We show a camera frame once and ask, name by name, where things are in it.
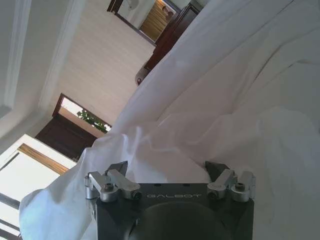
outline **white cloth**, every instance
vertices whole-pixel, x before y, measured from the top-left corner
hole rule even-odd
[[[207,183],[207,160],[256,175],[254,239],[318,239],[319,43],[307,2],[209,2],[111,132],[22,200],[23,239],[95,239],[87,172],[128,161],[139,183]]]

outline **room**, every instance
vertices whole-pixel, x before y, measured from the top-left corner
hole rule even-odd
[[[187,239],[206,224],[199,205],[216,211],[220,198],[246,202],[245,239],[317,238],[318,0],[1,4],[2,238],[150,239],[163,225],[157,239],[166,229]],[[146,208],[112,233],[99,209],[122,198],[199,208],[152,208],[159,218]],[[179,219],[197,227],[160,221],[189,210],[202,220]],[[216,229],[229,233],[216,232],[237,239],[221,214]]]

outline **wall trim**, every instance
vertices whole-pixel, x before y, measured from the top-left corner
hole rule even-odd
[[[68,49],[72,43],[72,39],[76,32],[76,28],[85,4],[86,0],[69,0],[58,40],[53,52],[51,64],[49,66],[38,102],[38,107],[42,111],[47,111],[50,105],[52,95],[58,83],[60,72],[65,63]]]
[[[29,13],[32,0],[15,0],[9,51],[8,69],[4,92],[4,105],[12,110],[15,103],[21,60],[24,52]]]

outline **screw head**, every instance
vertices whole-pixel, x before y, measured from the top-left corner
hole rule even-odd
[[[139,191],[134,191],[134,192],[132,193],[132,198],[133,198],[134,200],[139,200],[139,199],[141,199],[141,197],[142,197],[142,193],[139,192]]]
[[[246,186],[241,182],[236,183],[234,187],[237,191],[244,191],[246,189]]]
[[[218,199],[218,195],[217,195],[217,193],[214,192],[214,191],[209,192],[207,196],[208,196],[208,198],[209,198],[210,200],[217,200],[217,199]]]
[[[114,189],[114,185],[112,183],[106,183],[103,185],[104,190],[111,191]]]

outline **dark wood furniture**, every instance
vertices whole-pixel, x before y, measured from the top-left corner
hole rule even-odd
[[[73,160],[78,160],[84,149],[97,139],[60,114],[55,115],[35,138]]]
[[[182,33],[199,14],[202,7],[196,2],[191,1],[179,14],[176,14],[170,23],[163,30],[156,40],[156,47],[153,55],[144,65],[144,68],[151,71],[157,63],[172,49]]]

